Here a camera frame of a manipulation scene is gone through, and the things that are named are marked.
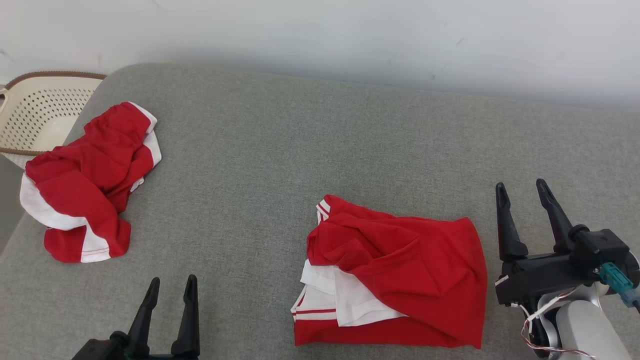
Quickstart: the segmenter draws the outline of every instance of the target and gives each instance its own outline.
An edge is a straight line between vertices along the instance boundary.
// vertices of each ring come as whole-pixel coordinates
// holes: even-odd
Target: white wire
[[[519,305],[520,309],[522,309],[522,311],[524,311],[524,313],[527,315],[527,319],[524,320],[524,324],[522,325],[522,330],[520,331],[520,335],[522,337],[522,339],[524,340],[524,342],[527,344],[528,347],[533,348],[533,349],[538,349],[538,350],[546,350],[549,352],[573,352],[575,354],[580,354],[583,356],[586,356],[590,359],[593,360],[598,360],[598,358],[594,355],[589,355],[586,352],[582,351],[582,350],[577,350],[577,349],[566,349],[566,348],[556,348],[556,347],[543,347],[540,345],[535,345],[534,343],[531,343],[531,341],[529,341],[529,337],[525,335],[525,331],[529,330],[529,334],[531,333],[531,328],[529,328],[529,324],[531,323],[531,321],[537,317],[539,317],[540,315],[542,315],[548,308],[550,308],[551,306],[553,306],[553,304],[555,304],[556,302],[560,301],[561,299],[571,295],[575,290],[577,290],[578,288],[574,288],[570,291],[566,291],[556,297],[554,297],[553,299],[551,299],[550,302],[546,303],[543,307],[539,308],[535,313],[533,314],[529,314],[529,312],[527,311],[527,309],[522,306]]]

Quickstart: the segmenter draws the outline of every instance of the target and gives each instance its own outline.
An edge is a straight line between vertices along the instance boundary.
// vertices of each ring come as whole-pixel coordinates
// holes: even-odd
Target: red and white garment
[[[475,227],[397,218],[326,195],[291,313],[296,345],[481,346],[486,266]]]
[[[49,227],[44,247],[53,258],[91,263],[127,252],[131,225],[118,214],[162,158],[156,123],[123,102],[91,120],[76,141],[27,162],[20,203]]]

